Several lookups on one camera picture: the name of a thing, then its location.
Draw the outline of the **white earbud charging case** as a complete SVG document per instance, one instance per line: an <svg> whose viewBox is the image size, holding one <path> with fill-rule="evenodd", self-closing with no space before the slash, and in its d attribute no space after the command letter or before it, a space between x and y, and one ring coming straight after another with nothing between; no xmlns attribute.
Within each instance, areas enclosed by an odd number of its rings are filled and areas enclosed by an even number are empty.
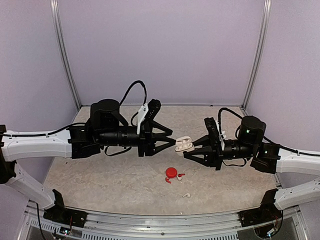
<svg viewBox="0 0 320 240"><path fill-rule="evenodd" d="M195 149L192 138L190 136L179 137L175 140L174 151L182 155L183 152L190 152Z"/></svg>

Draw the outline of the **white earbud front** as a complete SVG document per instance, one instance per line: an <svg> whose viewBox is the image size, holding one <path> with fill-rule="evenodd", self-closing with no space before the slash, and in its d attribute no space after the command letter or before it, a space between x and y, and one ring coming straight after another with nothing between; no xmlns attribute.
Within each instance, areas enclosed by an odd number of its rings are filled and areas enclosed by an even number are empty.
<svg viewBox="0 0 320 240"><path fill-rule="evenodd" d="M191 195L190 195L189 193L186 193L186 194L184 194L182 197L183 197L183 198L190 198Z"/></svg>

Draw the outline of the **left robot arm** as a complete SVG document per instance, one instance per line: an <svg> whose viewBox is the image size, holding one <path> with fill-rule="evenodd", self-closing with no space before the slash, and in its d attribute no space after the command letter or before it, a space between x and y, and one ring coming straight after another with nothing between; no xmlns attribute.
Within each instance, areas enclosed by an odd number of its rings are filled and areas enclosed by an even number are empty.
<svg viewBox="0 0 320 240"><path fill-rule="evenodd" d="M161 102L152 99L138 110L137 125L130 126L120 113L120 103L103 99L90 106L87 122L73 123L52 132L9 131L0 127L0 182L31 200L63 223L70 218L62 195L28 175L17 160L42 157L83 159L111 146L136 147L139 157L151 157L175 145L173 131L154 120Z"/></svg>

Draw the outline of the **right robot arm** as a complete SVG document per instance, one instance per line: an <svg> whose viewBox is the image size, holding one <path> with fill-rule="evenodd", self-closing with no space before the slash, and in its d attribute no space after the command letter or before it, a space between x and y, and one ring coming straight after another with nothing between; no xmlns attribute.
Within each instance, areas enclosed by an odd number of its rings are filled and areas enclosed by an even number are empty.
<svg viewBox="0 0 320 240"><path fill-rule="evenodd" d="M245 159L251 161L252 168L262 173L320 175L319 152L289 149L270 140L263 142L267 125L255 116L242 117L237 139L224 139L220 123L212 117L205 118L204 123L208 134L194 141L195 149L184 151L184 158L216 170L220 170L225 160ZM291 188L269 190L255 216L260 222L266 222L276 209L284 210L319 198L319 178Z"/></svg>

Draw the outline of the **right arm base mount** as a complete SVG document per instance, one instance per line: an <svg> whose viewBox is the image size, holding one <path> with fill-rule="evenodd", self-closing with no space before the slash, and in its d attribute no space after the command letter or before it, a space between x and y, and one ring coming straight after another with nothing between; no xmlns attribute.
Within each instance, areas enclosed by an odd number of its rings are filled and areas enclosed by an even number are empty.
<svg viewBox="0 0 320 240"><path fill-rule="evenodd" d="M276 218L283 216L283 211L278 209L268 208L253 208L249 210L240 211L238 213L241 226L248 227L263 224L270 221L275 221Z"/></svg>

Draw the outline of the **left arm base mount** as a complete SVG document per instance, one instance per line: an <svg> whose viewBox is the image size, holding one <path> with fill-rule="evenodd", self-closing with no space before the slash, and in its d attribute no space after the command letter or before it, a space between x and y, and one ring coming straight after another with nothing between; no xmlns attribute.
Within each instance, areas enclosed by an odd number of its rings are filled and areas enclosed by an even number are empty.
<svg viewBox="0 0 320 240"><path fill-rule="evenodd" d="M70 227L83 228L88 213L81 210L75 210L70 208L50 208L46 209L43 214L43 218L55 223L68 225Z"/></svg>

